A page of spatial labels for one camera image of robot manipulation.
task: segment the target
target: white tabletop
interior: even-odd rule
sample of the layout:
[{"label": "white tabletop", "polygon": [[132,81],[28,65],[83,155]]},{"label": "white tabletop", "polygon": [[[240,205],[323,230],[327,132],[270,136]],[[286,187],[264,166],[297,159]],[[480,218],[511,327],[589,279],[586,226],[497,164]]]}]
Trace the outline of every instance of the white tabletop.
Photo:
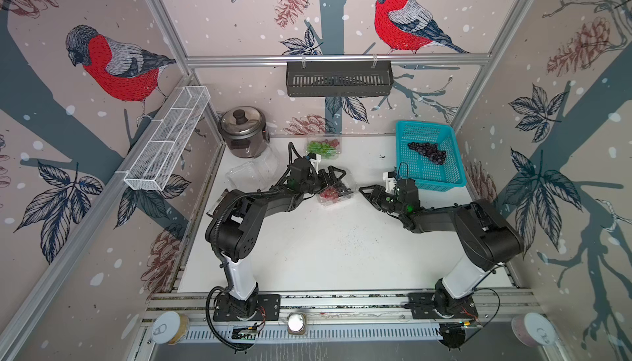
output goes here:
[{"label": "white tabletop", "polygon": [[[271,139],[283,166],[290,141],[304,151],[304,138]],[[382,185],[382,173],[395,167],[393,136],[343,137],[341,147],[337,160],[323,164],[348,169],[360,187]],[[226,173],[244,162],[225,150],[205,211],[226,188],[231,189]],[[420,190],[419,198],[424,207],[471,202],[465,187]],[[207,215],[201,219],[178,292],[208,292],[226,284],[204,239],[210,222]],[[294,211],[266,217],[249,258],[261,291],[399,290],[434,288],[463,254],[455,233],[411,233],[355,193],[331,206],[321,206],[312,198]],[[511,283],[504,270],[496,270],[481,286],[510,287]]]}]

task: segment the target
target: red bird breast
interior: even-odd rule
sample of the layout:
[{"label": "red bird breast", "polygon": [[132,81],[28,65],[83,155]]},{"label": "red bird breast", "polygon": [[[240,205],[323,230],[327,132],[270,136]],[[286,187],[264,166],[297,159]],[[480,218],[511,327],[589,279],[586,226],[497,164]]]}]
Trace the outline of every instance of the red bird breast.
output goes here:
[{"label": "red bird breast", "polygon": [[156,87],[159,76],[157,68],[131,78],[116,77],[108,73],[106,66],[112,60],[112,50],[102,35],[92,38],[88,47],[92,64],[83,65],[83,68],[101,88],[116,99],[143,101]]},{"label": "red bird breast", "polygon": [[391,49],[417,51],[430,44],[432,40],[406,33],[393,25],[389,19],[389,12],[402,9],[407,2],[408,0],[375,2],[375,32]]}]

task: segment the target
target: wallpaper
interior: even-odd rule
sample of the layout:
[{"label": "wallpaper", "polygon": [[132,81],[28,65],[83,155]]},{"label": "wallpaper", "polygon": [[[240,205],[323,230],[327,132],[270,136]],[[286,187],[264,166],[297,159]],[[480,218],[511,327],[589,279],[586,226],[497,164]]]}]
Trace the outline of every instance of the wallpaper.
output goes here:
[{"label": "wallpaper", "polygon": [[143,0],[2,1],[3,329],[181,75]]},{"label": "wallpaper", "polygon": [[162,1],[199,56],[487,52],[514,0]]},{"label": "wallpaper", "polygon": [[285,66],[198,68],[215,111],[254,106],[272,135],[313,132],[392,134],[398,120],[449,123],[479,66],[394,66],[389,96],[289,97]]},{"label": "wallpaper", "polygon": [[629,1],[536,0],[457,135],[577,360],[632,356]]},{"label": "wallpaper", "polygon": [[188,241],[187,226],[201,214],[196,201],[218,148],[201,120],[163,191],[123,191],[18,360],[127,357],[149,298],[175,280],[173,268]]}]

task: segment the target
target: teal plastic basket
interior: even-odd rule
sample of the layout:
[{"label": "teal plastic basket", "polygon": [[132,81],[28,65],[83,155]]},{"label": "teal plastic basket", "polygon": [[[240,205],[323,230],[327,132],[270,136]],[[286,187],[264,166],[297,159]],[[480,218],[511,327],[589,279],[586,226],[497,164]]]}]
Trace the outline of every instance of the teal plastic basket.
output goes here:
[{"label": "teal plastic basket", "polygon": [[[399,121],[396,128],[397,164],[404,162],[400,177],[415,179],[419,189],[445,192],[466,183],[461,154],[454,130],[448,125],[422,121]],[[428,158],[408,148],[408,143],[437,143],[446,151],[446,162],[435,165]]]}]

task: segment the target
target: white wire mesh basket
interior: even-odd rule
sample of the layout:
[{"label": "white wire mesh basket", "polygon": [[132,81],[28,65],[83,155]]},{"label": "white wire mesh basket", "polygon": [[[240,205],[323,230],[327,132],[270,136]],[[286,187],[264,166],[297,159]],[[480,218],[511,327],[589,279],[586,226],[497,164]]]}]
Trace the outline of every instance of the white wire mesh basket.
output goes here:
[{"label": "white wire mesh basket", "polygon": [[125,176],[124,181],[130,188],[164,189],[209,99],[206,87],[182,88],[178,99],[160,120],[160,125]]}]

